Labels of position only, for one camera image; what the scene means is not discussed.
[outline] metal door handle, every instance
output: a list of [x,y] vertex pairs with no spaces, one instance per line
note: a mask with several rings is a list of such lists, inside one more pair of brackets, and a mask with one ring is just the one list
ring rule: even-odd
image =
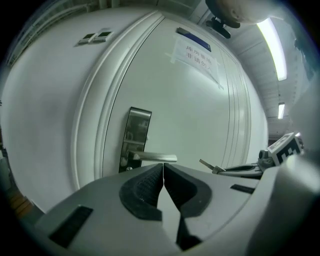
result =
[[178,161],[175,154],[162,154],[153,152],[128,151],[128,158],[139,161],[159,161],[159,162],[176,162]]

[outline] black rectangular slot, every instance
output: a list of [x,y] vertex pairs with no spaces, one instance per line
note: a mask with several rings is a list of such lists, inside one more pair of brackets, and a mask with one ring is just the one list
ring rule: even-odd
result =
[[245,192],[245,193],[248,193],[248,194],[252,194],[255,191],[255,189],[252,188],[252,187],[242,186],[242,185],[238,185],[238,184],[232,185],[230,187],[230,189],[238,190],[238,191]]
[[49,238],[56,244],[67,248],[92,211],[91,208],[79,206]]

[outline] tube light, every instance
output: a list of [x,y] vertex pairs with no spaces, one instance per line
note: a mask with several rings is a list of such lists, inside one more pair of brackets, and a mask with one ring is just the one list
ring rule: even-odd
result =
[[279,103],[278,119],[284,118],[284,113],[285,113],[285,104],[284,103]]
[[279,81],[287,79],[287,65],[277,30],[270,18],[257,24],[270,49]]

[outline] ceiling light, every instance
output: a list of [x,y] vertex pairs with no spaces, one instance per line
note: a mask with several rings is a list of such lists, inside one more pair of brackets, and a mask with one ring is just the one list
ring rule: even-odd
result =
[[257,24],[270,49],[279,81],[287,79],[287,65],[277,30],[270,18]]
[[284,103],[279,103],[278,119],[284,118],[284,113],[285,113],[285,104]]

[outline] white wall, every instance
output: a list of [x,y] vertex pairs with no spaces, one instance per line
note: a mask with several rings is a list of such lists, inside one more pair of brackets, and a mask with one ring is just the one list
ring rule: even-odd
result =
[[251,110],[250,144],[246,163],[252,164],[257,162],[260,150],[266,150],[268,147],[268,122],[258,93],[245,72],[244,78],[249,92]]
[[[17,186],[42,211],[75,191],[72,125],[91,68],[110,41],[149,12],[104,9],[66,20],[35,41],[12,67],[2,95],[3,141]],[[108,42],[75,47],[102,28],[115,32]]]

